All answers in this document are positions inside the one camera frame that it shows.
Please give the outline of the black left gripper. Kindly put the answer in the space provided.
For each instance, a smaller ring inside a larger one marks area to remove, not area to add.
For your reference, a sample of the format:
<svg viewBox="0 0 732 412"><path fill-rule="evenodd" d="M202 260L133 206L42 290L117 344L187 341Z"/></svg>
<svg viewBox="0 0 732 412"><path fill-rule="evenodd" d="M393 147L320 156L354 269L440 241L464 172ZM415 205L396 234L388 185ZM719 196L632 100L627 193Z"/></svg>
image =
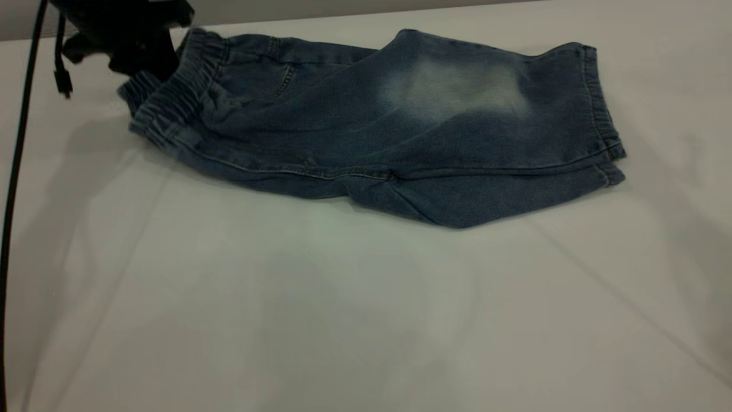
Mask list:
<svg viewBox="0 0 732 412"><path fill-rule="evenodd" d="M51 1L60 16L73 25L75 35L65 40L61 54L71 63L105 54L108 67L133 76L147 72L160 81L175 73L180 58L170 29L189 27L194 8L187 1Z"/></svg>

